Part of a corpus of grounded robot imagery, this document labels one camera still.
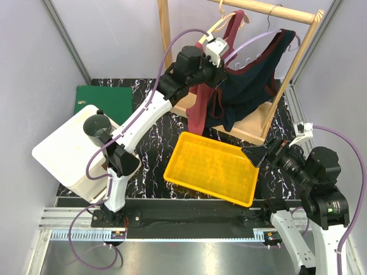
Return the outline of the navy tank top maroon trim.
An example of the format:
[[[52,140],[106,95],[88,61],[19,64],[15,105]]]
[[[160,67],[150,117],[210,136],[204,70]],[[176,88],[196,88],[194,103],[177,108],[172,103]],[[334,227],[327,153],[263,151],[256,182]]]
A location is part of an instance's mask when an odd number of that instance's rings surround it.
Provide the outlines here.
[[[222,125],[229,132],[235,122],[275,97],[275,69],[295,37],[295,31],[280,29],[255,61],[239,70],[226,69],[227,80],[209,101],[205,127]]]

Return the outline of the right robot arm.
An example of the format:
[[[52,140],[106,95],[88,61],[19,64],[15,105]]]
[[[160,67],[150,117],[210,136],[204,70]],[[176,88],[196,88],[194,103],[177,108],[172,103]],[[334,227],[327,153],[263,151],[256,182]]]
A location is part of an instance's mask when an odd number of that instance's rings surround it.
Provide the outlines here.
[[[281,170],[299,186],[301,205],[313,232],[313,252],[296,228],[284,199],[267,199],[260,210],[262,224],[274,227],[279,233],[295,274],[337,274],[337,257],[346,259],[338,245],[350,222],[348,202],[336,186],[341,172],[337,153],[315,147],[304,156],[301,146],[282,139],[244,147],[242,152],[254,167],[265,163],[270,169]]]

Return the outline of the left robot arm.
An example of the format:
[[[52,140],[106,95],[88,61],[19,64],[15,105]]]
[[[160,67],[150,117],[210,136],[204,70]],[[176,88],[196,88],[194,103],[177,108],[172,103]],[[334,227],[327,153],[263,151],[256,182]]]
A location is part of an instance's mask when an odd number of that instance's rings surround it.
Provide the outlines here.
[[[207,44],[205,50],[183,47],[176,61],[156,81],[157,87],[106,141],[103,155],[110,181],[103,203],[107,209],[103,218],[110,226],[117,227],[124,219],[121,209],[126,203],[127,183],[141,165],[135,153],[136,145],[161,116],[188,95],[191,87],[206,84],[215,88],[226,80],[222,56],[228,49],[228,45],[216,42]]]

